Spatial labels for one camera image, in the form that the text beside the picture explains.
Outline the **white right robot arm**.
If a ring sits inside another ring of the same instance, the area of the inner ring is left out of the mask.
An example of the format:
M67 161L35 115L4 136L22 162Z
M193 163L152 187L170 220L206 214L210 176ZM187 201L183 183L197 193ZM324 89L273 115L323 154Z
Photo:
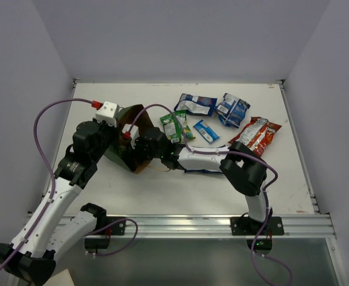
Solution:
M156 158L170 170L223 174L246 198L251 231L262 234L270 227L261 192L267 168L264 161L242 143L218 148L188 147L171 142L159 128L149 128L142 135L137 126L131 125L127 125L122 133L130 140L133 156L138 161Z

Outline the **green snack packet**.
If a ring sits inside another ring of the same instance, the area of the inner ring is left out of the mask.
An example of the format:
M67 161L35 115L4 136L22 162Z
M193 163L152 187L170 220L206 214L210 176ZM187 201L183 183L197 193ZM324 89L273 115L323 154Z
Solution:
M128 147L120 145L118 146L118 154L122 157L128 153Z
M160 118L164 133L171 143L182 143L184 138L193 140L193 135L187 124L187 113L184 110L174 112L176 119L172 114L167 114Z

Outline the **dark blue pretzel packet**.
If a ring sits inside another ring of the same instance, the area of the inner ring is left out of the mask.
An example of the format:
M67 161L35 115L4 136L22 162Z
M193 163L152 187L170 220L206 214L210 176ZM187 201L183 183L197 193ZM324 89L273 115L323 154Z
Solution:
M251 105L232 94L225 93L217 105L218 119L224 126L239 128Z

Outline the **dark blue cookie packet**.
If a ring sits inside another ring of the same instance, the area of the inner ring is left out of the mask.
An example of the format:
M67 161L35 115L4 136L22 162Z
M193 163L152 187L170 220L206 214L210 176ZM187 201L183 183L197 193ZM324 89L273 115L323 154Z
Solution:
M228 151L228 146L217 148L190 147L190 149L192 152L184 147L178 156L178 162L186 173L222 174L220 164L226 155L221 153Z

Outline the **red snack packet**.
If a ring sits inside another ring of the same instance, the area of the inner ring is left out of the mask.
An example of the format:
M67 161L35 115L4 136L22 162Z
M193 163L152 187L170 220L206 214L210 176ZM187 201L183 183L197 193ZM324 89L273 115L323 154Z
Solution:
M240 142L261 157L281 128L282 125L272 123L266 118L251 117L250 122L228 143L232 145L235 142Z

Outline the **green paper bag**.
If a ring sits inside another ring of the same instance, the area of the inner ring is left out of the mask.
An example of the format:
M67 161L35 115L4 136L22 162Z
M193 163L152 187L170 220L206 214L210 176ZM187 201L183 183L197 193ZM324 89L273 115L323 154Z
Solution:
M136 139L125 139L124 129L137 118L134 129L138 130ZM116 137L104 153L105 158L132 173L141 173L154 158L161 158L171 145L166 135L153 123L143 105L124 108L117 115L119 129Z

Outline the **blue M&M's candy packet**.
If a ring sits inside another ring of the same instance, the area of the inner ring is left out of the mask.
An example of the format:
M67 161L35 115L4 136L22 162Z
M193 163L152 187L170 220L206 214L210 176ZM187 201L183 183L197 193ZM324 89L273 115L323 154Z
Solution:
M220 138L214 130L204 121L198 121L193 127L200 133L202 138L207 141L209 144L215 142Z

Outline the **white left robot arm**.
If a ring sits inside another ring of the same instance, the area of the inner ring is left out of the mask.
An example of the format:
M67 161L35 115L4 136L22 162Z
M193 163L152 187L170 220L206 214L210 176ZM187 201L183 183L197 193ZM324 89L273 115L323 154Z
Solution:
M33 285L48 281L57 264L57 251L50 244L52 233L97 171L97 163L118 132L116 119L93 119L77 126L40 205L9 244L0 243L1 268Z

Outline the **dark blue snack packet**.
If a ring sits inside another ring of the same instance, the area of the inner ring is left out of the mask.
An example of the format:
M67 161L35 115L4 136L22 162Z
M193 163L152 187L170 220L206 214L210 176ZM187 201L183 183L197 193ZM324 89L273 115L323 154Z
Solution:
M213 97L201 97L190 94L181 94L174 111L186 111L189 115L211 117L217 105Z

